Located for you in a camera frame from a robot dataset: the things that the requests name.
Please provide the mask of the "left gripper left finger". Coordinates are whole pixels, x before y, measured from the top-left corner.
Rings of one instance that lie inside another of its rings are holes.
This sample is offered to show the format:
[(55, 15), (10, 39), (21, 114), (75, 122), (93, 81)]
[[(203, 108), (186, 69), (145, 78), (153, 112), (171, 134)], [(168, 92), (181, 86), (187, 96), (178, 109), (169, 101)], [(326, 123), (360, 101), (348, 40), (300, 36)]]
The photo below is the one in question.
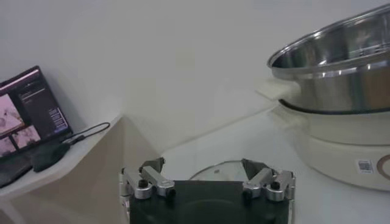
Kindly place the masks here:
[(154, 192), (164, 198), (175, 196), (175, 182), (161, 174), (164, 164), (165, 159), (159, 157), (145, 161), (137, 171), (123, 167), (119, 173), (119, 196), (126, 200), (131, 196), (147, 200)]

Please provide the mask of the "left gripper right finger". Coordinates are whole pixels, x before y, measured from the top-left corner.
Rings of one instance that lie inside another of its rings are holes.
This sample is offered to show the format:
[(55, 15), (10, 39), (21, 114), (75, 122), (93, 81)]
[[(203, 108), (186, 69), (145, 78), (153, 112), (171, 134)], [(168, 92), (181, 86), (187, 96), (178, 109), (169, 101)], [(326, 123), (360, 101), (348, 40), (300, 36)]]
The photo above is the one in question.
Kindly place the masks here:
[(265, 163), (241, 160), (248, 180), (243, 182), (244, 201), (265, 197), (269, 201), (294, 200), (296, 177), (291, 171), (276, 170)]

